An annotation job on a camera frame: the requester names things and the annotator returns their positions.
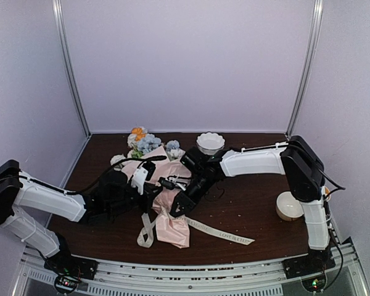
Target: bowl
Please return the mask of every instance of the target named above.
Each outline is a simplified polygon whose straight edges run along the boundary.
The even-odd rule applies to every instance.
[[[289,191],[285,191],[277,197],[276,211],[284,221],[295,221],[304,214],[300,202]]]
[[[214,155],[224,147],[224,139],[217,133],[204,133],[197,137],[197,148],[207,155]]]

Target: dark wooden table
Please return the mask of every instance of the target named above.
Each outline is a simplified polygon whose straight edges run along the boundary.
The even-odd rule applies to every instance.
[[[183,149],[195,145],[197,134],[156,134],[163,142],[177,139]],[[223,134],[226,147],[258,147],[284,141],[282,134]],[[85,148],[67,189],[78,190],[95,180],[110,165],[115,154],[126,154],[127,134],[94,135]],[[150,249],[138,246],[142,228],[139,209],[119,216],[114,224],[85,226],[52,217],[49,229],[64,235],[76,255],[132,263],[200,265],[269,260],[307,252],[307,231],[303,219],[282,221],[276,214],[277,196],[289,190],[279,175],[248,175],[225,179],[219,184],[226,192],[215,202],[203,199],[190,218],[211,227],[255,239],[248,246],[206,235],[191,228],[190,247],[177,247],[155,240]],[[213,188],[207,197],[219,195]]]

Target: pink wrapping paper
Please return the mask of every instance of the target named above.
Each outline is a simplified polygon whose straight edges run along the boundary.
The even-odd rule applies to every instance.
[[[143,158],[165,155],[165,149],[161,146],[158,149],[146,154]],[[181,176],[190,177],[191,172],[179,161],[169,161],[168,159],[154,162],[156,170],[151,177],[150,183],[156,183],[160,177]],[[135,172],[139,162],[128,162],[123,168],[128,178]],[[168,212],[179,189],[168,190],[163,188],[163,191],[156,197],[152,208],[158,214],[156,218],[156,235],[158,241],[169,242],[179,248],[189,247],[189,226],[183,217],[173,218]]]

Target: white wall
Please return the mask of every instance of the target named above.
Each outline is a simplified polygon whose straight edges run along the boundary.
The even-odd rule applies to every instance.
[[[342,237],[352,236],[370,284],[370,1],[331,0],[295,127],[327,173]]]
[[[55,185],[84,141],[59,44],[51,0],[0,0],[0,165],[14,158]],[[0,296],[9,294],[23,248],[0,228]]]
[[[314,1],[63,0],[93,132],[284,132]]]

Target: white flower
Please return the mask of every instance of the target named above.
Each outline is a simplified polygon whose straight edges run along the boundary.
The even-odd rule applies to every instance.
[[[113,165],[114,163],[119,162],[120,160],[125,159],[125,158],[126,157],[123,154],[115,155],[114,157],[111,158],[110,163],[111,163],[111,165]],[[122,169],[123,165],[124,165],[124,163],[121,163],[121,164],[115,166],[113,169],[115,171],[120,171]]]
[[[137,134],[130,134],[128,136],[128,146],[129,148],[135,148],[137,146]]]
[[[168,155],[172,158],[172,159],[177,159],[177,158],[180,158],[182,157],[183,155],[185,154],[185,151],[183,151],[181,148],[178,148],[178,149],[172,149],[169,151]]]

